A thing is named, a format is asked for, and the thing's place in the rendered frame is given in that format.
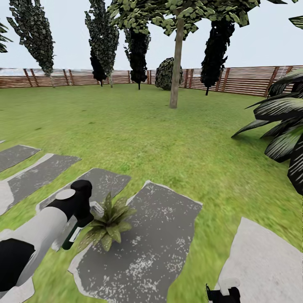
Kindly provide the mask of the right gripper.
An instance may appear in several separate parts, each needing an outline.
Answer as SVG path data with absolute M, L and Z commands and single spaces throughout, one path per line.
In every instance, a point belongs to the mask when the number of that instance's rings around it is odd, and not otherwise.
M 240 303 L 240 295 L 236 288 L 229 289 L 228 296 L 223 296 L 220 290 L 210 290 L 208 284 L 206 284 L 206 289 L 208 299 L 213 303 Z

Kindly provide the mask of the insectifuge atomizer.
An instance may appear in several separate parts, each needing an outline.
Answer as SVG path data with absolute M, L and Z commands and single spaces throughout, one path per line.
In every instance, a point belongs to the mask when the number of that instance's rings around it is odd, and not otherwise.
M 79 236 L 83 228 L 84 227 L 82 227 L 82 224 L 80 224 L 80 222 L 77 221 L 77 223 L 75 224 L 75 226 L 73 227 L 73 229 L 71 230 L 70 234 L 68 235 L 68 237 L 66 238 L 66 240 L 64 241 L 61 247 L 64 250 L 71 249 L 72 245 L 76 241 L 77 237 Z

